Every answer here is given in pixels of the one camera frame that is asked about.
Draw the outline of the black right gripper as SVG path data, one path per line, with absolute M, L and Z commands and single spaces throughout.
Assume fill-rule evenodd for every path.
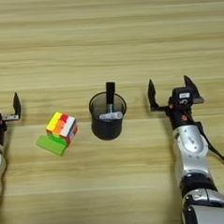
M 147 96 L 150 102 L 150 111 L 152 112 L 165 112 L 170 119 L 173 129 L 181 126 L 195 125 L 192 117 L 191 107 L 193 104 L 202 104 L 204 99 L 198 92 L 195 83 L 188 77 L 184 76 L 186 87 L 192 89 L 195 98 L 189 99 L 176 99 L 170 97 L 166 106 L 159 106 L 156 102 L 156 91 L 152 80 L 149 80 Z

